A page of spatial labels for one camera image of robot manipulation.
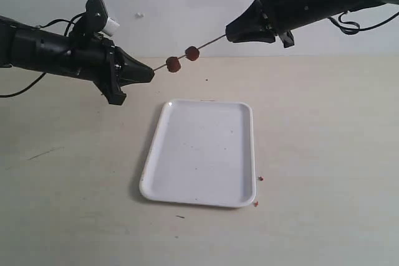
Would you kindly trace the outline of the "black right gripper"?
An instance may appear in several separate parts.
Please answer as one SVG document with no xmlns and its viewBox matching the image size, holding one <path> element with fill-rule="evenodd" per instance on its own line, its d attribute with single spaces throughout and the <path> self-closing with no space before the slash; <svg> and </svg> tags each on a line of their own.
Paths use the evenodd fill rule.
<svg viewBox="0 0 399 266">
<path fill-rule="evenodd" d="M 279 36 L 285 48 L 294 45 L 292 30 L 312 22 L 307 0 L 255 0 L 226 26 L 229 42 L 272 44 Z"/>
</svg>

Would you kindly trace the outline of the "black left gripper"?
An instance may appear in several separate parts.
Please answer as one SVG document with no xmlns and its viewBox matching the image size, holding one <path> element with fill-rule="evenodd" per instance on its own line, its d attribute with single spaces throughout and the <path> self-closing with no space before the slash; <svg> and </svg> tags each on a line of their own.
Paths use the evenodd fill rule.
<svg viewBox="0 0 399 266">
<path fill-rule="evenodd" d="M 154 70 L 115 47 L 103 34 L 69 34 L 67 76 L 92 82 L 111 105 L 122 105 L 121 87 L 149 83 Z"/>
</svg>

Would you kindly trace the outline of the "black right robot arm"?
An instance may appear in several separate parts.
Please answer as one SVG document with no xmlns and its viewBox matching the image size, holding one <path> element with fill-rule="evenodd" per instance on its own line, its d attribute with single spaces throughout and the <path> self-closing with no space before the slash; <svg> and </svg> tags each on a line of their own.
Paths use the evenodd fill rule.
<svg viewBox="0 0 399 266">
<path fill-rule="evenodd" d="M 226 26 L 225 34 L 232 43 L 271 44 L 280 38 L 283 46 L 289 48 L 294 46 L 294 29 L 323 19 L 330 19 L 344 34 L 357 34 L 363 30 L 359 24 L 333 16 L 386 4 L 398 4 L 398 0 L 254 0 Z"/>
</svg>

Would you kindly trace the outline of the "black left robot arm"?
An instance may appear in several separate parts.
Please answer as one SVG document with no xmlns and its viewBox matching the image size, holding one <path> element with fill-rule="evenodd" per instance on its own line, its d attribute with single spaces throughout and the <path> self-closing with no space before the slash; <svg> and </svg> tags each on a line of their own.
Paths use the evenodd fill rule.
<svg viewBox="0 0 399 266">
<path fill-rule="evenodd" d="M 149 83 L 155 75 L 102 34 L 62 36 L 5 17 L 1 66 L 92 82 L 111 105 L 125 101 L 123 86 Z"/>
</svg>

